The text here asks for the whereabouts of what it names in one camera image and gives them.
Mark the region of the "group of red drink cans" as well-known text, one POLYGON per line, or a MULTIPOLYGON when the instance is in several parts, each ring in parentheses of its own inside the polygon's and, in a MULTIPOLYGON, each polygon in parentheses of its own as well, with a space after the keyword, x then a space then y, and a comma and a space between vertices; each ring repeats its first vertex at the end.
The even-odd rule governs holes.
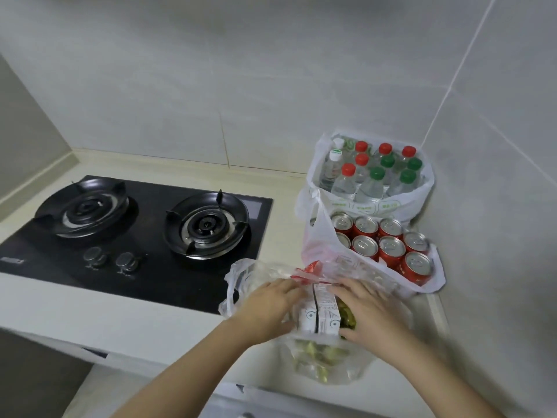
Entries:
POLYGON ((394 218, 351 217, 337 211, 330 216, 339 241, 362 257, 372 259, 422 287, 434 276, 430 240, 405 229, 394 218))

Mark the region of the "white plastic bag with cans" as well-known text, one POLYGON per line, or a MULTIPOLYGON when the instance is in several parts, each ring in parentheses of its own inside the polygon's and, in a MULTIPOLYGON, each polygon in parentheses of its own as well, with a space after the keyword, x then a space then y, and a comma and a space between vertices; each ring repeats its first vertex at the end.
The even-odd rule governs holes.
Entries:
POLYGON ((417 294, 433 294, 439 292, 446 284, 442 262, 437 247, 432 245, 429 257, 433 261, 433 274, 422 286, 410 282, 396 270, 386 266, 383 260, 376 262, 366 259, 362 255, 345 247, 336 236, 329 210, 319 197, 311 200, 312 206, 308 217, 315 217, 315 222, 306 223, 303 237, 301 258, 304 265, 314 261, 333 262, 344 266, 344 275, 363 278, 364 269, 372 269, 375 274, 381 274, 381 285, 388 291, 395 293, 401 299, 409 299, 417 294))

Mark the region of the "group of clear water bottles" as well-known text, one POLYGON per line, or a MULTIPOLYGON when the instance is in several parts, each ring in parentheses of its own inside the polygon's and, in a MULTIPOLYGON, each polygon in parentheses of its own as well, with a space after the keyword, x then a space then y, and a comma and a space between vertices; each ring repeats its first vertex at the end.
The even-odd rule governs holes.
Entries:
POLYGON ((371 142, 334 135, 319 162, 317 188, 360 204, 410 193, 421 186, 424 161, 412 145, 396 149, 389 142, 371 142))

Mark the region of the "white milk carton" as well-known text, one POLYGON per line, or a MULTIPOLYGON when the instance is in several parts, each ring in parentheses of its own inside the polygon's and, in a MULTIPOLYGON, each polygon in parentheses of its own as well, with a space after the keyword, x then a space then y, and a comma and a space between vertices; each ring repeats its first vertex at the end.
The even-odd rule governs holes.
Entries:
POLYGON ((338 337, 342 318, 331 287, 328 283, 315 283, 312 287, 317 307, 317 334, 338 337))
POLYGON ((317 331, 317 305, 312 294, 305 297, 296 307, 296 329, 301 333, 315 334, 317 331))

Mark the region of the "grey stove knob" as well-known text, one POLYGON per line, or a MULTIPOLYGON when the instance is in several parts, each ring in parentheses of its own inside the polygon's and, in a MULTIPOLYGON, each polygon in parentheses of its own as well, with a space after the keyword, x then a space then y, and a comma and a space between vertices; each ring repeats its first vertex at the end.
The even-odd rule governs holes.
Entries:
POLYGON ((117 267, 117 273, 122 275, 132 275, 142 264, 142 257, 135 255, 131 252, 121 253, 115 259, 115 266, 117 267))
POLYGON ((82 256, 89 269, 100 269, 108 263, 108 253, 99 246, 90 247, 82 256))

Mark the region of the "black glass gas hob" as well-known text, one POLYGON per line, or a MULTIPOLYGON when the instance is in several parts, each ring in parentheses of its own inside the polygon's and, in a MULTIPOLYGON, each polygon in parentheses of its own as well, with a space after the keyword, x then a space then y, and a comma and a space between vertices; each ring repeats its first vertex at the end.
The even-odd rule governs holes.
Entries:
MULTIPOLYGON (((80 181, 98 177, 105 176, 87 175, 80 181)), ((26 224, 0 242, 0 273, 217 314, 227 297, 225 275, 231 266, 240 259, 258 257, 273 200, 221 190, 246 205, 249 228, 231 252, 193 260, 173 253, 164 241, 166 212, 190 196, 211 191, 118 180, 126 183, 129 195, 129 208, 119 222, 92 236, 67 239, 34 226, 35 211, 26 224), (108 253, 108 263, 96 270, 87 268, 82 258, 94 246, 108 253), (142 257, 132 275, 117 273, 115 259, 124 252, 142 257)))

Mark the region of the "person's left hand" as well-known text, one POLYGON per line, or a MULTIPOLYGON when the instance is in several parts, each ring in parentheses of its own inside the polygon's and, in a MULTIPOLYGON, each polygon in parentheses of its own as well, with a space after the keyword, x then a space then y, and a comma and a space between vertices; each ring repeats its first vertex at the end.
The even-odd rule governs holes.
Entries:
POLYGON ((287 302, 272 293, 270 283, 255 289, 229 319, 248 347, 288 334, 296 327, 291 312, 301 302, 287 302))

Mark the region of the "white plastic bag with bottles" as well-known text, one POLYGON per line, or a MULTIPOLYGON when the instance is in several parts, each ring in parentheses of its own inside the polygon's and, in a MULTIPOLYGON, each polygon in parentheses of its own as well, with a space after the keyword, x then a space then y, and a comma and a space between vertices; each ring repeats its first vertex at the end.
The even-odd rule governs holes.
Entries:
POLYGON ((314 217, 314 213, 317 212, 317 200, 321 199, 329 211, 343 210, 356 216, 363 213, 375 217, 393 217, 408 223, 422 210, 434 183, 435 175, 431 163, 419 146, 405 141, 389 139, 374 133, 336 128, 324 133, 317 141, 314 156, 306 176, 306 183, 297 196, 294 211, 299 219, 314 217), (400 152, 407 145, 415 147, 417 149, 417 156, 423 162, 418 187, 411 192, 398 194, 393 197, 384 197, 381 200, 367 203, 357 203, 354 195, 345 199, 321 189, 318 186, 321 168, 325 158, 329 156, 332 142, 335 138, 343 138, 345 145, 348 147, 353 147, 359 140, 371 144, 372 147, 378 147, 380 143, 389 143, 392 144, 396 152, 400 152))

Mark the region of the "yellowish green food packet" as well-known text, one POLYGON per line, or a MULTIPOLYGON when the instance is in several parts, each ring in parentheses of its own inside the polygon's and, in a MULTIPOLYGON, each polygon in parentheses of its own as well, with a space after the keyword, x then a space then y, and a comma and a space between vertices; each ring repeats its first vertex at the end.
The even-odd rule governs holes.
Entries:
POLYGON ((296 339, 294 347, 294 371, 322 384, 331 383, 334 368, 350 353, 348 349, 304 339, 296 339))

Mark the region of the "person's left forearm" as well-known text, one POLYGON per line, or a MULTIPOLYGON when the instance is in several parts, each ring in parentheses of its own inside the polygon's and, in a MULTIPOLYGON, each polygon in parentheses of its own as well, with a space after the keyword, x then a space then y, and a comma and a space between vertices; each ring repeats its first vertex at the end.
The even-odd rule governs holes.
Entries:
POLYGON ((255 323, 238 318, 222 322, 110 418, 198 418, 228 370, 268 336, 255 323))

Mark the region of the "red snack packet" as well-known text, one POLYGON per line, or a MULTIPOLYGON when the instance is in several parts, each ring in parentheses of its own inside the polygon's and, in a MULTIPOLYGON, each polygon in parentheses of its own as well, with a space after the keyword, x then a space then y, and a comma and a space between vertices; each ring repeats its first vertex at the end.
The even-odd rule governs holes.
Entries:
POLYGON ((314 261, 304 269, 296 268, 290 278, 303 286, 321 282, 323 281, 323 263, 314 261))

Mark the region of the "clear plastic bag with groceries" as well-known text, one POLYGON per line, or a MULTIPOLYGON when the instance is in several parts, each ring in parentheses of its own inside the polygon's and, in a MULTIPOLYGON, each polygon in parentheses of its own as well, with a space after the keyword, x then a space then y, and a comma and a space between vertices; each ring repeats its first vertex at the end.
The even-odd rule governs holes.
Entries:
MULTIPOLYGON (((344 266, 333 262, 323 263, 323 281, 318 283, 336 284, 339 278, 354 278, 352 276, 344 275, 344 266)), ((295 273, 294 267, 280 264, 280 263, 267 263, 259 260, 241 259, 231 266, 231 270, 225 276, 225 281, 228 284, 227 297, 221 302, 219 306, 219 313, 222 316, 232 316, 238 307, 241 306, 243 301, 250 295, 256 288, 267 282, 272 282, 277 279, 290 278, 295 273)), ((374 288, 385 291, 390 294, 391 292, 384 288, 381 283, 383 278, 381 274, 375 274, 374 270, 364 269, 362 279, 367 283, 371 283, 374 288)), ((313 284, 303 286, 307 294, 312 294, 313 284)), ((291 312, 290 317, 297 321, 296 307, 291 312)), ((341 347, 350 351, 347 358, 337 365, 330 377, 331 383, 326 385, 347 385, 361 377, 368 365, 375 359, 375 357, 364 348, 357 346, 351 342, 346 341, 340 335, 338 337, 329 336, 324 334, 306 334, 297 331, 296 327, 289 334, 279 337, 277 340, 280 346, 279 351, 282 361, 294 371, 293 357, 294 357, 294 341, 296 339, 304 339, 315 341, 318 344, 326 344, 335 347, 341 347)))

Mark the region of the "person's right forearm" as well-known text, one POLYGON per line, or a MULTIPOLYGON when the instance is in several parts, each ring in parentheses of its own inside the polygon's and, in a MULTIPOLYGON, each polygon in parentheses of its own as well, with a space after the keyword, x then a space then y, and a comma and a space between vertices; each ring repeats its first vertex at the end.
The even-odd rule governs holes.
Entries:
POLYGON ((373 343, 369 349, 408 380, 435 418, 506 418, 420 340, 373 343))

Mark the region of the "person's right hand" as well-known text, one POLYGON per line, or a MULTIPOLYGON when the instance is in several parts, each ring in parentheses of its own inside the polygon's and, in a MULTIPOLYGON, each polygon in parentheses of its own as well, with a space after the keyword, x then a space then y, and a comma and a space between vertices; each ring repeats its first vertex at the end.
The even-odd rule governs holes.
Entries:
POLYGON ((339 335, 394 365, 403 355, 412 333, 391 306, 389 297, 378 289, 376 291, 380 296, 380 306, 349 307, 357 320, 356 329, 339 329, 339 335))

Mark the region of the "black burner pan support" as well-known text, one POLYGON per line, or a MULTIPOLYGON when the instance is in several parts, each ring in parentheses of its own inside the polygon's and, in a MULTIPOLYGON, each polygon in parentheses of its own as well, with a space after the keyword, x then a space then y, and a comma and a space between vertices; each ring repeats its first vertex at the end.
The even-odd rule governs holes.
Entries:
POLYGON ((234 250, 248 228, 246 205, 220 190, 190 196, 168 210, 163 236, 173 253, 210 260, 234 250))
POLYGON ((82 238, 107 230, 128 208, 126 183, 98 177, 72 183, 47 198, 31 222, 60 238, 82 238))

